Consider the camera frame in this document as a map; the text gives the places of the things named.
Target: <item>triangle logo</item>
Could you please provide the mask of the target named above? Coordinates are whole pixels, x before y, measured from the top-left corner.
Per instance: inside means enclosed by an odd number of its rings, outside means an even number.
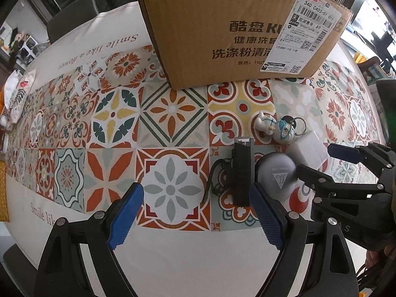
[[[283,172],[283,173],[272,173],[277,184],[279,185],[279,188],[282,189],[283,184],[285,184],[286,177],[288,177],[289,172]]]

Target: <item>shipping label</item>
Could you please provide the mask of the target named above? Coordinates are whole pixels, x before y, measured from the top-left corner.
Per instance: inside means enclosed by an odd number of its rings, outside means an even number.
[[[260,71],[298,74],[340,17],[325,0],[296,0]]]

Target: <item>toy figurine keychain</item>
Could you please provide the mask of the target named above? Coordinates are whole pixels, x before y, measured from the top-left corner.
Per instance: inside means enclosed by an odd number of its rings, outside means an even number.
[[[302,133],[296,133],[297,120],[304,123]],[[301,117],[284,116],[277,121],[271,115],[264,114],[260,110],[259,115],[254,121],[254,128],[271,136],[273,140],[281,145],[289,145],[296,136],[304,135],[306,132],[306,122]]]

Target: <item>cardboard box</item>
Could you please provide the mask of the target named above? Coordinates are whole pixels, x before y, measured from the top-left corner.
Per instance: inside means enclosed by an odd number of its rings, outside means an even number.
[[[139,4],[174,89],[310,77],[352,16],[334,0],[139,0]]]

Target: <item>yellow woven mat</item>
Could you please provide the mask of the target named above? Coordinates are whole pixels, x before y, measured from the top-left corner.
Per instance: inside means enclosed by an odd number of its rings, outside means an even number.
[[[0,161],[0,221],[9,222],[7,195],[5,193],[5,162]]]

